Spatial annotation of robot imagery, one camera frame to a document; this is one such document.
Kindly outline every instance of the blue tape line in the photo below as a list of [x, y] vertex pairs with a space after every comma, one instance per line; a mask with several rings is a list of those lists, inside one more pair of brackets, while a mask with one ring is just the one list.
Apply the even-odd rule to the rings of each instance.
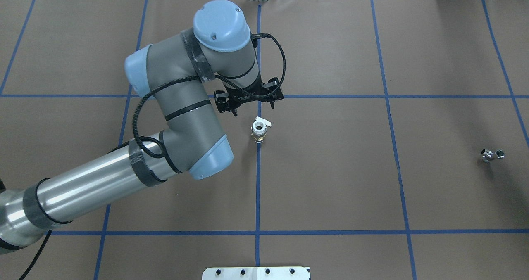
[[101, 260], [102, 260], [102, 251], [105, 247], [105, 239], [106, 239], [105, 233], [106, 233], [106, 228], [108, 226], [108, 216], [110, 215], [110, 206], [111, 205], [106, 205], [105, 219], [103, 220], [101, 238], [100, 238], [100, 247], [98, 250], [98, 260], [96, 261], [96, 267], [94, 270], [94, 280], [98, 280], [99, 278], [99, 271], [101, 268]]
[[127, 98], [127, 94], [2, 94], [0, 97], [12, 98]]
[[125, 111], [123, 112], [123, 119], [121, 120], [121, 131], [119, 132], [119, 140], [117, 141], [117, 145], [121, 145], [123, 143], [123, 137], [125, 135], [125, 127], [127, 123], [127, 116], [129, 114], [129, 107], [131, 102], [131, 94], [132, 94], [132, 86], [129, 85], [129, 93], [127, 94], [127, 100], [125, 101]]
[[13, 66], [13, 62], [15, 61], [15, 56], [17, 55], [17, 51], [19, 50], [19, 45], [22, 40], [22, 36], [24, 35], [24, 31], [26, 30], [26, 26], [28, 25], [28, 21], [30, 20], [31, 11], [33, 10], [33, 7], [35, 6], [35, 1], [31, 1], [30, 9], [28, 10], [28, 13], [26, 14], [26, 19], [24, 20], [24, 24], [22, 25], [22, 29], [20, 30], [19, 38], [17, 39], [17, 43], [15, 44], [15, 48], [13, 49], [13, 54], [11, 54], [11, 59], [9, 60], [9, 63], [7, 64], [7, 69], [4, 74], [4, 79], [2, 80], [2, 85], [0, 86], [0, 94], [4, 92], [5, 84], [7, 83], [7, 77], [9, 76], [9, 72], [11, 71], [11, 66]]
[[388, 95], [391, 99], [510, 99], [509, 95]]
[[[143, 25], [145, 23], [145, 14], [147, 13], [147, 3], [148, 2], [149, 2], [149, 0], [145, 0], [144, 3], [143, 3], [143, 12], [142, 12], [142, 15], [141, 15], [140, 31], [138, 32], [138, 41], [136, 42], [136, 51], [138, 51], [140, 49], [141, 36], [143, 34]], [[121, 131], [119, 132], [118, 145], [121, 145], [121, 143], [123, 142], [123, 136], [125, 134], [125, 126], [126, 126], [126, 121], [127, 121], [127, 115], [129, 114], [129, 106], [130, 106], [131, 96], [132, 96], [132, 86], [129, 85], [129, 91], [127, 93], [127, 100], [125, 102], [125, 110], [123, 112], [123, 119], [121, 121]], [[106, 233], [107, 233], [108, 217], [110, 216], [110, 210], [111, 210], [111, 205], [107, 205], [106, 206], [106, 212], [105, 212], [105, 219], [103, 221], [103, 226], [102, 226], [102, 234], [101, 234], [101, 239], [100, 239], [100, 248], [99, 248], [99, 251], [98, 251], [98, 261], [96, 261], [96, 267], [95, 267], [95, 270], [94, 270], [94, 280], [98, 280], [98, 278], [99, 278], [99, 272], [100, 272], [101, 260], [102, 260], [102, 252], [103, 252], [104, 247], [105, 247], [105, 238], [106, 238]]]
[[106, 235], [255, 235], [255, 231], [107, 231]]
[[514, 109], [516, 110], [516, 116], [518, 116], [520, 126], [522, 127], [522, 133], [524, 134], [524, 137], [525, 137], [525, 143], [527, 144], [527, 147], [529, 147], [529, 137], [527, 136], [527, 130], [525, 129], [524, 120], [522, 119], [522, 115], [520, 114], [520, 110], [518, 109], [518, 104], [516, 103], [516, 97], [514, 96], [514, 92], [512, 91], [512, 87], [510, 86], [509, 76], [507, 75], [507, 70], [505, 69], [503, 58], [501, 58], [501, 53], [499, 52], [498, 44], [496, 42], [496, 38], [494, 37], [493, 27], [491, 25], [491, 19], [489, 18], [489, 12], [487, 10], [487, 5], [485, 3], [485, 0], [481, 0], [481, 3], [483, 5], [483, 11], [485, 12], [485, 18], [487, 19], [487, 25], [489, 26], [489, 32], [491, 33], [491, 39], [493, 40], [494, 49], [496, 50], [499, 64], [501, 66], [501, 71], [503, 71], [505, 82], [507, 83], [507, 87], [509, 88], [509, 93], [512, 98], [512, 104], [514, 105]]
[[410, 230], [412, 235], [442, 235], [457, 233], [529, 233], [529, 229], [425, 229]]
[[405, 230], [263, 230], [260, 235], [406, 235]]
[[[257, 33], [261, 33], [261, 5], [257, 5]], [[261, 69], [261, 42], [257, 41], [257, 65]], [[261, 102], [257, 102], [257, 116], [261, 117]], [[260, 259], [260, 237], [261, 229], [261, 144], [257, 144], [257, 173], [255, 176], [255, 266], [261, 265]]]
[[93, 230], [55, 230], [51, 235], [101, 235], [102, 231]]
[[[393, 118], [391, 117], [391, 107], [389, 104], [388, 86], [386, 83], [386, 72], [384, 70], [384, 61], [382, 59], [382, 49], [380, 47], [380, 37], [378, 34], [378, 25], [376, 23], [376, 13], [374, 10], [374, 2], [373, 0], [370, 0], [370, 1], [371, 1], [371, 9], [372, 9], [372, 14], [373, 14], [374, 35], [376, 38], [376, 49], [378, 50], [378, 61], [380, 63], [380, 73], [382, 75], [382, 85], [384, 86], [384, 95], [386, 98], [386, 110], [388, 113], [389, 131], [391, 132], [391, 143], [393, 144], [393, 156], [395, 157], [395, 164], [397, 165], [398, 183], [399, 183], [399, 189], [400, 189], [400, 201], [402, 204], [402, 212], [404, 214], [404, 226], [406, 228], [406, 231], [409, 232], [410, 224], [408, 222], [408, 211], [406, 209], [406, 197], [404, 197], [404, 186], [402, 184], [402, 174], [400, 173], [400, 162], [398, 159], [397, 142], [395, 140], [395, 129], [393, 128]], [[415, 257], [413, 255], [412, 236], [409, 233], [407, 233], [406, 239], [408, 241], [408, 252], [410, 254], [410, 266], [412, 269], [412, 278], [413, 280], [417, 280], [417, 272], [415, 269]]]
[[383, 99], [384, 95], [378, 94], [289, 94], [286, 99]]

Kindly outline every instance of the black wire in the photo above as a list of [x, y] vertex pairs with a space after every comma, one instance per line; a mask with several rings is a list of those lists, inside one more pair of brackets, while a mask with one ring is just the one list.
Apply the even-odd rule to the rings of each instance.
[[[167, 82], [167, 83], [165, 83], [165, 84], [163, 84], [161, 86], [156, 87], [151, 92], [147, 93], [144, 97], [142, 97], [142, 99], [138, 103], [138, 106], [136, 107], [136, 110], [134, 111], [134, 116], [132, 116], [132, 133], [134, 134], [134, 140], [136, 141], [136, 143], [138, 144], [140, 149], [142, 149], [147, 155], [149, 155], [149, 156], [151, 156], [153, 158], [163, 158], [165, 156], [165, 153], [164, 153], [165, 147], [157, 139], [147, 138], [147, 137], [140, 137], [140, 135], [138, 134], [138, 116], [140, 115], [140, 111], [141, 111], [141, 108], [143, 107], [144, 103], [147, 101], [147, 99], [149, 99], [149, 97], [155, 95], [156, 93], [160, 92], [161, 90], [163, 90], [163, 89], [165, 89], [165, 88], [167, 88], [169, 86], [173, 86], [173, 85], [176, 85], [176, 84], [179, 84], [179, 83], [193, 81], [195, 79], [200, 79], [200, 78], [198, 76], [190, 76], [190, 77], [185, 77], [185, 78], [181, 78], [181, 79], [175, 79], [173, 81]], [[149, 139], [149, 141], [152, 141], [152, 142], [156, 143], [160, 147], [160, 150], [162, 151], [161, 154], [156, 154], [156, 153], [152, 152], [151, 150], [147, 149], [147, 147], [142, 142], [142, 138], [144, 138], [144, 139], [147, 138], [147, 139]]]
[[277, 39], [275, 37], [273, 37], [272, 35], [270, 35], [268, 33], [260, 33], [260, 34], [254, 35], [254, 37], [255, 36], [257, 36], [258, 39], [261, 39], [261, 38], [272, 39], [272, 41], [274, 41], [274, 43], [276, 43], [277, 48], [281, 52], [281, 57], [283, 58], [283, 73], [281, 74], [281, 79], [280, 79], [279, 83], [277, 84], [277, 87], [274, 90], [272, 90], [270, 93], [268, 93], [268, 94], [255, 95], [253, 93], [250, 93], [250, 92], [244, 90], [243, 88], [240, 88], [236, 84], [233, 84], [229, 79], [227, 79], [225, 77], [222, 77], [222, 76], [219, 76], [219, 75], [215, 75], [215, 77], [217, 79], [220, 79], [223, 82], [226, 82], [229, 86], [232, 86], [236, 90], [239, 90], [240, 92], [243, 92], [243, 94], [245, 94], [245, 95], [248, 95], [248, 96], [253, 97], [255, 99], [266, 99], [266, 98], [270, 97], [272, 94], [274, 94], [275, 92], [277, 92], [280, 89], [281, 85], [283, 84], [283, 81], [285, 80], [285, 73], [286, 73], [286, 68], [287, 68], [287, 60], [285, 58], [285, 52], [283, 51], [283, 48], [281, 47], [281, 45], [279, 44], [279, 42], [277, 41]]
[[19, 280], [24, 280], [24, 278], [26, 278], [26, 276], [28, 276], [28, 274], [30, 273], [31, 269], [33, 268], [33, 266], [35, 265], [36, 263], [36, 260], [38, 259], [38, 257], [40, 256], [42, 250], [44, 250], [44, 247], [46, 246], [46, 243], [48, 242], [50, 236], [51, 236], [51, 232], [53, 230], [49, 230], [48, 233], [46, 234], [46, 237], [44, 238], [44, 241], [42, 241], [42, 244], [40, 245], [40, 248], [38, 249], [38, 251], [36, 252], [35, 254], [35, 257], [33, 258], [33, 260], [31, 261], [29, 267], [26, 269], [26, 271], [24, 272], [24, 274], [22, 274], [19, 278]]
[[126, 146], [128, 146], [128, 145], [129, 145], [129, 142], [126, 141], [126, 142], [122, 143], [121, 145], [115, 147], [114, 149], [110, 150], [107, 154], [112, 153], [112, 152], [114, 152], [115, 150], [120, 150], [121, 148], [126, 147]]

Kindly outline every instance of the brown table surface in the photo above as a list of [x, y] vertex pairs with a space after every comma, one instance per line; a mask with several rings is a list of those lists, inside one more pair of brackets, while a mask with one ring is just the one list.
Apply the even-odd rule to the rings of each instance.
[[[190, 27], [208, 1], [0, 0], [6, 186], [132, 137], [125, 58]], [[229, 168], [76, 219], [27, 279], [198, 280], [255, 265], [321, 280], [527, 279], [529, 18], [512, 11], [529, 0], [231, 1], [285, 49], [286, 99], [219, 114]], [[280, 75], [271, 41], [257, 54], [263, 80]], [[258, 114], [273, 123], [260, 146]], [[165, 128], [155, 101], [139, 126]], [[484, 148], [506, 157], [484, 164]], [[0, 278], [18, 278], [39, 245], [0, 256]]]

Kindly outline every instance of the white cylinder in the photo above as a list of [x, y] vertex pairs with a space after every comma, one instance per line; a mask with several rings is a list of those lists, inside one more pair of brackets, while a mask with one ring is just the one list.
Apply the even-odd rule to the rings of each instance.
[[263, 122], [256, 121], [252, 125], [252, 132], [254, 135], [264, 135], [266, 133], [266, 125]]

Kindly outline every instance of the light blue joint cap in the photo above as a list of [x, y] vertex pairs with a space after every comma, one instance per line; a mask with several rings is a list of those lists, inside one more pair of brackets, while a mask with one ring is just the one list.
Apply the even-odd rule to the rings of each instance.
[[218, 52], [234, 52], [250, 41], [250, 28], [242, 9], [227, 0], [206, 3], [193, 18], [195, 37]]
[[223, 135], [221, 139], [211, 147], [192, 167], [189, 169], [195, 180], [202, 180], [213, 176], [228, 167], [233, 161], [233, 152], [228, 143], [228, 138]]
[[132, 88], [140, 97], [144, 97], [151, 91], [147, 81], [147, 52], [151, 45], [147, 45], [147, 47], [134, 52], [125, 59], [125, 74]]

